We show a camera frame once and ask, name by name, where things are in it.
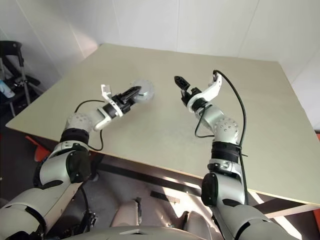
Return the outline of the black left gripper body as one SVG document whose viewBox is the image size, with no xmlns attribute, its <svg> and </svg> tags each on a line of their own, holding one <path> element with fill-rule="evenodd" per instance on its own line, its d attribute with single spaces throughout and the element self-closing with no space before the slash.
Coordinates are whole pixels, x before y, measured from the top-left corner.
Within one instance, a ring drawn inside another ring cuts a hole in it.
<svg viewBox="0 0 320 240">
<path fill-rule="evenodd" d="M 133 105 L 132 98 L 132 96 L 119 93 L 114 95 L 111 99 L 120 108 L 122 113 L 128 113 L 131 110 L 131 106 Z"/>
</svg>

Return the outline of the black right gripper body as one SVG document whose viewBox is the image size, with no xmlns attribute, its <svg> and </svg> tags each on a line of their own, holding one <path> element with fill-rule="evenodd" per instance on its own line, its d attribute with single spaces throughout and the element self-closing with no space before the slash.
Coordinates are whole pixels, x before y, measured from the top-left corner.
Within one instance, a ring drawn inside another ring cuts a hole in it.
<svg viewBox="0 0 320 240">
<path fill-rule="evenodd" d="M 192 97 L 201 93 L 201 91 L 197 87 L 192 88 L 191 93 L 188 92 L 187 88 L 182 89 L 180 92 L 181 92 L 181 100 L 185 106 L 188 105 L 188 102 L 191 100 Z"/>
</svg>

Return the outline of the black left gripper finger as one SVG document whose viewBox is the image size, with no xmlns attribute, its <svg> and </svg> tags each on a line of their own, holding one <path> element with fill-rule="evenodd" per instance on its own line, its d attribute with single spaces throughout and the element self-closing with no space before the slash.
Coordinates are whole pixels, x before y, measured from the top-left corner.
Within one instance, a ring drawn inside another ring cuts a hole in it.
<svg viewBox="0 0 320 240">
<path fill-rule="evenodd" d="M 123 101 L 128 102 L 139 94 L 140 89 L 128 89 L 123 93 Z"/>
<path fill-rule="evenodd" d="M 122 97 L 134 97 L 139 94 L 139 91 L 141 90 L 141 86 L 132 86 L 125 92 L 121 94 Z"/>
</svg>

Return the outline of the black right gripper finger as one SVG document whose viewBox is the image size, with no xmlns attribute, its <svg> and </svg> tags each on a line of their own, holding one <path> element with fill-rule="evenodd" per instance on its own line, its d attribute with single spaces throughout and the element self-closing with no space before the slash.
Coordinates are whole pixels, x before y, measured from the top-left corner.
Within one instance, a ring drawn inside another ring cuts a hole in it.
<svg viewBox="0 0 320 240">
<path fill-rule="evenodd" d="M 174 82 L 182 91 L 187 91 L 190 87 L 190 84 L 182 76 L 175 76 Z"/>
</svg>

